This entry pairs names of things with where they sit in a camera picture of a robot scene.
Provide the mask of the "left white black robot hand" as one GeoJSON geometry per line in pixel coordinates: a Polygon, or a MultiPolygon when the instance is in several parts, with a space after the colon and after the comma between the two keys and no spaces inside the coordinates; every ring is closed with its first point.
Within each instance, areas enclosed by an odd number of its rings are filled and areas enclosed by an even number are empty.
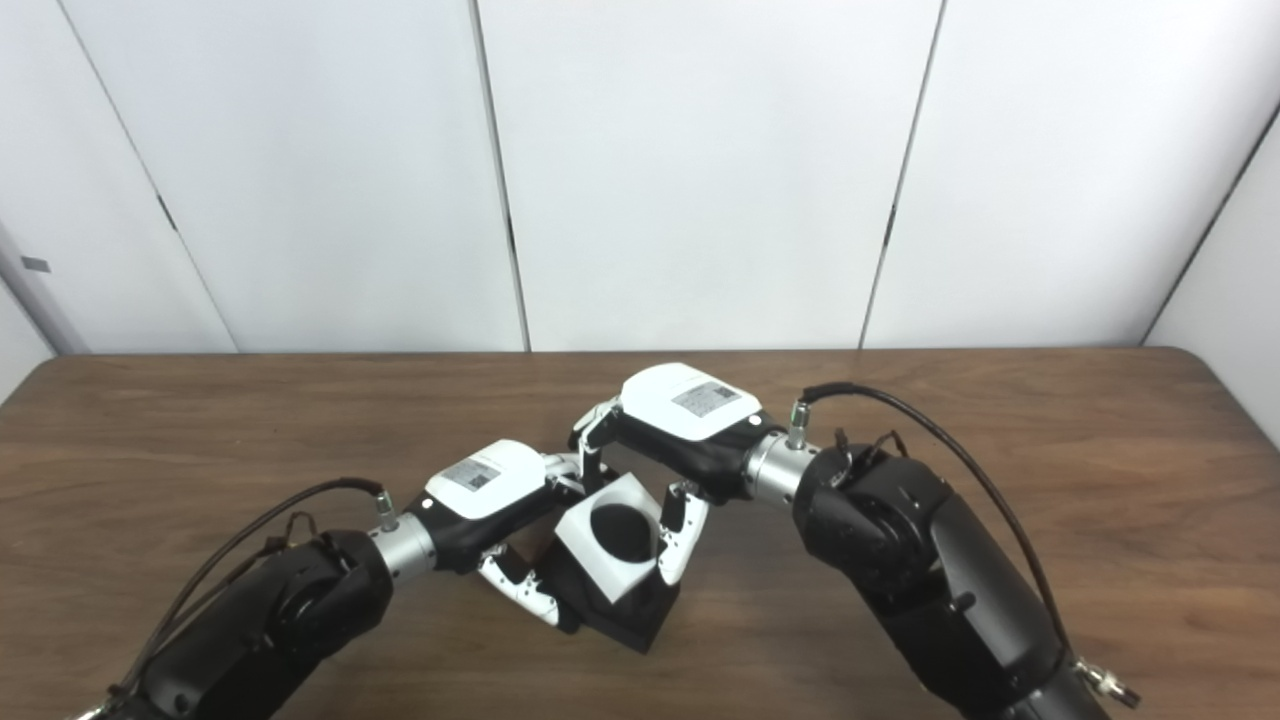
{"type": "Polygon", "coordinates": [[[580,616],[509,546],[509,537],[588,497],[591,483],[573,454],[541,454],[498,439],[436,471],[375,539],[396,584],[428,571],[479,573],[536,619],[573,634],[580,616]]]}

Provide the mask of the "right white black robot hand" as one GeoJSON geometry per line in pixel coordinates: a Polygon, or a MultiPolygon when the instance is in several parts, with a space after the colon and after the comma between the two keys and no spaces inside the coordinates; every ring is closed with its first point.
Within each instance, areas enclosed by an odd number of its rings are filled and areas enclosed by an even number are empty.
{"type": "Polygon", "coordinates": [[[677,585],[710,509],[769,497],[760,478],[783,427],[745,389],[682,363],[650,366],[573,424],[568,447],[584,478],[603,477],[602,451],[622,445],[671,470],[658,521],[657,570],[677,585]]]}

